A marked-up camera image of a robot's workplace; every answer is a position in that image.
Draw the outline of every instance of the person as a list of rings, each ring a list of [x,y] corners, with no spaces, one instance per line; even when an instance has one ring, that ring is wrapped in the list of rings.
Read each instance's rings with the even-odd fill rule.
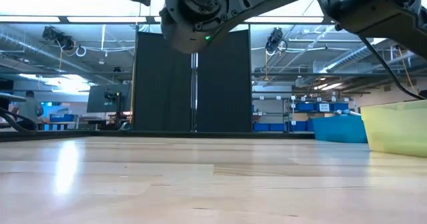
[[[12,109],[12,113],[17,113],[38,124],[39,117],[43,114],[43,108],[40,102],[34,98],[33,91],[27,91],[25,93],[25,99],[25,102],[18,103],[17,106]],[[17,123],[27,130],[34,130],[33,124],[28,120],[18,118]]]

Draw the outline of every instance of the computer monitor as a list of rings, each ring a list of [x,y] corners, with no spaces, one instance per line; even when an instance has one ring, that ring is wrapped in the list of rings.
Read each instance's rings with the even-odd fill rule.
[[[98,85],[92,86],[87,102],[88,113],[117,112],[117,101],[111,99],[117,93],[121,93],[120,111],[131,110],[131,85]]]

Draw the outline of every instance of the wooden tabletop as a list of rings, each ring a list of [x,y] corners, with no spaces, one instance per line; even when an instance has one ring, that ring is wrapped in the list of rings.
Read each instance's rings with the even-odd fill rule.
[[[427,159],[314,140],[0,143],[2,223],[426,223]]]

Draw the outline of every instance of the white label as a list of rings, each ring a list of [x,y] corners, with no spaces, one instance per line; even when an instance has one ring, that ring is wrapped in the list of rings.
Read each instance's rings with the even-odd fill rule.
[[[329,104],[327,104],[327,103],[320,103],[319,104],[319,111],[320,112],[329,112]]]

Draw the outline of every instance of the hose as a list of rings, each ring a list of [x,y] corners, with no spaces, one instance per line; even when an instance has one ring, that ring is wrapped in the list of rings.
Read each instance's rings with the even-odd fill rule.
[[[27,130],[27,129],[23,128],[9,115],[16,117],[16,118],[21,118],[24,121],[31,122],[31,124],[33,126],[33,130]],[[32,133],[32,134],[37,133],[37,130],[38,130],[37,124],[34,121],[32,121],[32,120],[30,120],[24,116],[12,113],[12,112],[0,107],[0,117],[4,118],[4,120],[6,120],[15,130],[17,130],[19,132]]]
[[[375,48],[371,45],[371,43],[369,43],[369,41],[364,38],[364,37],[359,37],[360,40],[362,40],[362,42],[366,45],[366,47],[372,52],[372,54],[374,54],[374,56],[377,58],[377,60],[381,63],[381,65],[383,66],[383,68],[385,68],[385,70],[388,72],[388,74],[390,74],[391,78],[393,79],[394,84],[397,86],[397,88],[399,88],[401,91],[403,91],[405,94],[418,99],[418,100],[425,100],[426,98],[417,95],[417,94],[413,94],[412,92],[408,91],[405,89],[405,87],[402,86],[402,84],[400,84],[399,79],[397,78],[397,76],[393,73],[393,71],[391,70],[391,68],[387,65],[387,62],[385,62],[385,60],[381,57],[381,55],[375,50]]]

